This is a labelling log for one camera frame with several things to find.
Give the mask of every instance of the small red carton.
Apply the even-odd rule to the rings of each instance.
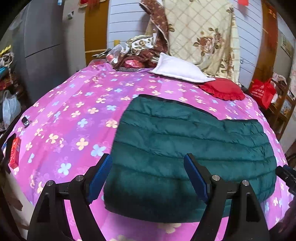
[[[9,160],[9,166],[12,169],[15,169],[18,167],[19,155],[20,155],[20,142],[21,142],[21,139],[19,137],[15,138],[12,142],[10,160]]]

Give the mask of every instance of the white plastic bag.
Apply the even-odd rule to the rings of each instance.
[[[4,127],[6,130],[21,112],[20,102],[15,95],[11,95],[9,90],[6,90],[3,94],[2,112]]]

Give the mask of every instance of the blue gripper pad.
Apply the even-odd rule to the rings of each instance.
[[[111,170],[112,157],[107,154],[107,157],[103,160],[100,168],[95,174],[94,178],[89,184],[89,195],[86,197],[88,203],[92,203],[99,197],[100,191],[107,179],[107,176]]]
[[[204,179],[202,178],[201,174],[197,170],[196,166],[193,164],[188,154],[184,156],[184,168],[185,168],[185,171],[187,172],[187,175],[190,179],[190,182],[198,198],[200,198],[205,203],[207,203],[209,199],[207,194],[207,184],[205,183]]]

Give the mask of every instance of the metal screw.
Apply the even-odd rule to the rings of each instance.
[[[250,183],[247,180],[243,180],[242,184],[245,185],[245,186],[248,186]]]
[[[46,183],[46,186],[51,186],[53,183],[54,183],[53,180],[49,180],[49,181]]]
[[[78,182],[82,181],[83,179],[84,179],[83,175],[78,175],[75,177],[75,180]]]
[[[214,181],[219,181],[219,180],[220,180],[220,177],[219,177],[218,175],[213,175],[213,176],[212,176],[212,179],[213,179]]]

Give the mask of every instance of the ruffled edge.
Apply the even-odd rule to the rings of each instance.
[[[226,100],[226,101],[228,101],[228,100],[243,100],[244,98],[246,98],[246,96],[244,95],[243,92],[238,93],[238,94],[234,94],[234,93],[227,94],[227,93],[219,92],[218,90],[214,89],[211,86],[199,85],[199,87],[203,91],[205,91],[205,92],[207,92],[207,93],[209,93],[209,94],[213,95],[214,97],[219,98],[221,100]]]

